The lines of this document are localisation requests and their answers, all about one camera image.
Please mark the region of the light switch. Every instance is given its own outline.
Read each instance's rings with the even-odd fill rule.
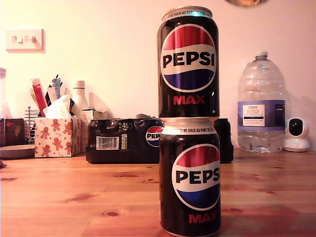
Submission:
[[[7,29],[6,50],[43,50],[43,29]]]
[[[11,36],[12,43],[16,43],[16,36]]]
[[[17,36],[17,42],[23,43],[23,36]]]

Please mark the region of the white camera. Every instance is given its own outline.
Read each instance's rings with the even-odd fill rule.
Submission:
[[[301,118],[290,118],[285,124],[284,149],[289,152],[306,152],[310,147],[306,136],[310,128]]]

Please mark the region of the white bottle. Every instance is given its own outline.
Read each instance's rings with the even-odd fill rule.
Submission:
[[[258,52],[238,85],[238,143],[250,152],[276,153],[284,146],[284,78],[267,57]]]
[[[85,82],[83,80],[76,80],[74,82],[72,94],[72,99],[80,110],[89,109],[88,102],[85,97]]]

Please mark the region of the stacked can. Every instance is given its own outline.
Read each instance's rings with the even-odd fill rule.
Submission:
[[[221,225],[218,28],[200,6],[170,10],[158,30],[160,224],[175,236]]]

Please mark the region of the barcode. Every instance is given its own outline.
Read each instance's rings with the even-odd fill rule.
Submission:
[[[97,150],[118,150],[119,137],[98,137],[97,136]]]

